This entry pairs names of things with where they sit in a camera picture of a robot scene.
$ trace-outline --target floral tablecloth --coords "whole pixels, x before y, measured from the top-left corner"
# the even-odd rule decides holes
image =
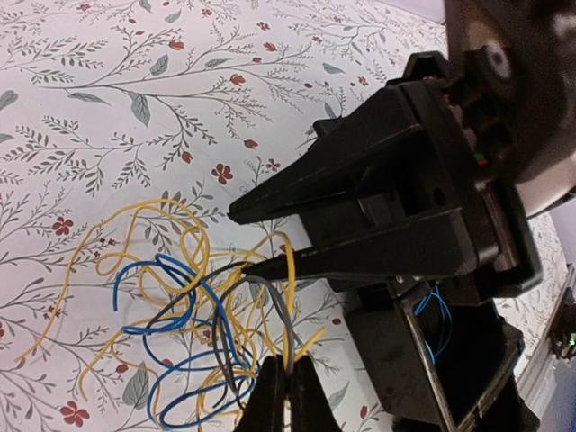
[[[107,356],[88,375],[89,401],[78,388],[111,334],[154,312],[129,278],[121,313],[112,313],[111,280],[95,273],[98,258],[120,247],[128,218],[88,242],[58,325],[14,362],[43,331],[87,230],[124,205],[169,197],[195,212],[222,250],[251,248],[277,229],[305,246],[297,218],[238,227],[226,209],[305,151],[315,120],[349,113],[400,75],[411,52],[444,45],[443,27],[369,0],[0,0],[2,430],[155,430],[142,371]],[[500,305],[529,347],[563,279],[554,226],[546,216],[535,223],[546,285]],[[152,214],[139,217],[136,238],[142,257],[177,250],[174,226]],[[281,252],[270,243],[268,255]],[[313,353],[338,423],[346,432],[390,430],[342,301],[322,281],[299,288],[298,333],[328,328]],[[242,295],[252,301],[249,290]],[[196,345],[181,335],[155,349],[175,362]],[[121,351],[148,361],[136,340]],[[194,379],[176,376],[162,401]],[[230,430],[229,419],[203,430]]]

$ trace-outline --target white tablecloth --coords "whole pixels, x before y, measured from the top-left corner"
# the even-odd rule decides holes
[[[239,227],[225,212],[305,151],[315,120],[350,113],[399,76],[411,52],[443,50],[444,29],[362,0],[1,0],[0,7],[0,425],[154,430],[134,399],[149,390],[134,368],[107,356],[86,379],[89,401],[78,392],[79,373],[111,334],[154,313],[128,281],[114,314],[112,285],[95,273],[98,257],[119,249],[128,217],[89,242],[49,340],[14,363],[43,331],[81,238],[120,207],[164,195],[185,199],[223,250],[251,248],[276,229],[305,246],[297,218]],[[540,227],[555,269],[553,228]],[[133,252],[175,253],[176,239],[169,223],[142,215]],[[502,307],[531,329],[548,296],[538,295]],[[242,301],[251,301],[249,291]],[[343,430],[390,430],[343,304],[322,281],[299,291],[298,304],[303,338],[328,328],[313,353]],[[174,363],[199,349],[186,337],[153,345]],[[151,365],[135,339],[121,351]],[[174,377],[161,404],[195,385],[194,376]],[[185,421],[194,409],[190,403],[171,419]],[[227,421],[203,430],[229,430]]]

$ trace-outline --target green leaf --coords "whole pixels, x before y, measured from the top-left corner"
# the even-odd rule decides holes
[[[0,144],[13,139],[14,137],[12,135],[8,135],[7,133],[0,133]]]
[[[105,100],[100,99],[98,96],[94,96],[93,94],[89,94],[89,93],[72,93],[72,94],[69,94],[68,97],[70,99],[77,99],[78,101],[82,101],[82,102],[91,102],[91,103],[97,103],[97,104],[110,105]]]
[[[324,70],[326,72],[328,72],[331,75],[344,73],[344,71],[342,69],[340,69],[336,66],[329,65],[328,63],[322,63],[322,67],[324,68]]]
[[[152,74],[153,77],[156,77],[166,72],[167,69],[168,69],[168,55],[165,54],[161,58],[156,60],[156,63],[154,63],[154,65],[150,68],[150,74]]]
[[[260,295],[260,289],[263,288],[263,285],[259,283],[250,283],[250,297],[255,302],[258,300],[258,295]],[[265,288],[264,294],[262,294],[262,305],[266,306],[270,302],[270,292]]]
[[[340,402],[342,402],[342,400],[346,396],[346,392],[348,391],[348,385],[350,385],[350,381],[348,381],[342,389],[336,391],[335,393],[332,393],[328,398],[328,404],[330,405],[330,408],[332,410],[335,410],[340,404]]]
[[[302,281],[298,281],[296,283],[296,292],[302,291],[304,288],[309,287],[310,285],[314,285],[318,279],[304,279]]]
[[[150,123],[150,109],[148,108],[148,99],[140,93],[128,92],[128,96],[132,100],[132,113],[138,120],[146,127]]]
[[[330,119],[336,119],[336,114],[334,113],[334,110],[332,109],[332,107],[330,105],[328,105],[328,102],[324,103],[324,111],[326,111],[326,114],[328,115],[328,117]]]
[[[134,376],[126,383],[126,388],[122,394],[122,401],[135,410],[142,410],[146,407],[146,401],[150,394],[148,372],[139,369]]]
[[[146,9],[148,12],[152,14],[152,6],[150,5],[148,0],[138,0],[138,4],[142,9]]]
[[[164,19],[164,21],[166,21],[167,23],[175,23],[176,20],[177,20],[178,18],[180,18],[180,15],[181,15],[181,14],[182,14],[182,11],[181,11],[181,10],[178,11],[178,12],[171,13],[169,16],[167,16],[167,17]]]
[[[229,58],[213,58],[212,60],[208,60],[205,66],[208,69],[216,68],[217,66],[221,65],[222,63],[226,63]]]
[[[358,46],[355,43],[351,43],[350,44],[352,46],[352,48],[354,48],[356,51],[358,51],[360,54],[364,55],[364,53],[362,52],[361,49],[358,48]]]
[[[12,90],[6,90],[0,96],[0,111],[2,111],[6,106],[9,104],[13,104],[18,99],[18,94],[13,92]]]

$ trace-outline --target wire bundle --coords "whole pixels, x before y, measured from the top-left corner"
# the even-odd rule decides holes
[[[185,214],[186,217],[177,218],[173,214],[164,211],[163,207],[165,205],[176,207],[176,209]],[[35,344],[18,357],[16,361],[20,361],[22,358],[31,354],[49,334],[54,319],[56,318],[55,311],[61,307],[62,302],[68,295],[70,276],[71,273],[75,272],[74,263],[77,261],[86,243],[97,230],[128,212],[133,212],[133,214],[131,215],[131,223],[122,250],[120,252],[103,255],[96,264],[96,272],[100,276],[115,277],[112,291],[112,308],[114,311],[119,309],[118,293],[122,279],[128,275],[131,270],[137,272],[139,293],[142,299],[162,309],[152,319],[141,319],[128,326],[123,326],[121,330],[108,341],[102,351],[95,357],[94,361],[80,374],[79,387],[81,394],[87,400],[84,390],[84,380],[95,365],[110,352],[119,362],[145,370],[156,377],[150,389],[147,401],[147,412],[150,419],[162,429],[199,427],[206,421],[222,415],[236,416],[238,420],[242,413],[240,401],[249,395],[256,383],[259,371],[257,345],[253,337],[261,338],[269,351],[269,355],[274,356],[283,352],[284,367],[286,372],[290,374],[293,370],[294,363],[298,361],[300,357],[304,356],[310,347],[318,341],[324,334],[325,329],[323,328],[318,331],[306,344],[303,344],[293,331],[292,323],[294,314],[298,312],[294,306],[296,274],[292,245],[285,234],[273,232],[263,238],[250,251],[214,253],[201,222],[187,207],[177,201],[166,199],[154,200],[125,207],[117,211],[107,220],[90,229],[67,266],[63,290],[58,297],[54,312],[52,312],[47,327],[40,338],[36,340]],[[184,256],[183,262],[162,254],[156,254],[154,259],[140,260],[137,256],[129,253],[136,222],[143,212],[159,214],[181,228],[180,249]],[[257,276],[242,278],[242,269],[245,266],[249,266],[253,260],[265,259],[265,257],[258,254],[257,251],[266,242],[270,241],[272,237],[278,237],[284,242],[288,262],[288,282],[281,283],[279,288],[274,287],[266,279]],[[189,248],[186,245],[187,242],[192,242],[194,247]],[[217,260],[223,258],[230,259],[229,264],[211,273],[207,273],[209,268],[215,266]],[[129,260],[131,263],[122,266],[125,260]],[[112,265],[104,270],[104,263],[110,262],[112,262]],[[169,281],[174,282],[178,286],[174,287],[172,283],[167,283],[163,275],[168,276]],[[221,275],[225,275],[226,279],[223,282],[217,282],[218,279],[221,279]],[[166,302],[155,299],[146,292],[143,282],[147,276],[151,276],[157,282],[161,289],[169,295],[171,301]],[[233,307],[235,304],[235,291],[245,283],[256,284],[260,290],[255,301],[238,311]],[[280,349],[270,336],[265,302],[263,301],[265,290],[268,291],[274,308],[283,322],[283,349]],[[240,314],[248,308],[250,308],[250,311],[247,319],[244,319],[244,316],[240,317]],[[207,313],[209,318],[198,319],[197,316],[200,311]],[[263,327],[264,331],[260,331],[252,325],[256,311],[260,313],[261,321],[259,325]],[[211,331],[211,337],[205,337],[203,335],[206,329]],[[196,342],[199,342],[203,346],[208,346],[211,343],[211,347],[200,353],[194,353],[194,355],[174,365],[163,363],[150,348],[149,338],[152,336],[174,335],[186,332],[193,333],[191,337],[193,337]],[[133,364],[120,358],[114,349],[114,344],[132,337],[142,339],[145,351],[154,363],[163,369],[162,373],[157,373],[154,369],[150,369],[144,365]],[[295,352],[296,343],[301,346],[298,354]],[[194,364],[211,356],[214,356],[217,364],[209,366]],[[202,385],[197,389],[188,391],[175,398],[158,412],[161,384],[167,377],[176,372],[204,373],[207,374],[207,376],[203,380]],[[223,395],[211,409],[206,408],[207,394],[217,391],[218,389],[223,389]],[[225,401],[228,389],[234,394],[234,400],[232,401]],[[168,423],[166,420],[168,413],[183,402],[189,401],[191,398],[196,399],[195,420],[178,425]],[[239,405],[239,409],[231,409],[232,405],[235,404]]]
[[[426,297],[422,299],[418,307],[414,310],[414,315],[418,316],[420,313],[422,313],[433,298],[438,300],[438,305],[442,313],[442,329],[440,331],[441,337],[436,352],[432,351],[430,344],[426,342],[426,348],[430,354],[430,358],[432,358],[432,363],[435,365],[438,356],[440,356],[448,346],[450,338],[452,337],[452,329],[453,329],[452,314],[450,313],[448,305],[440,295],[440,290],[438,289],[437,286]],[[447,321],[448,321],[448,331],[446,335]]]

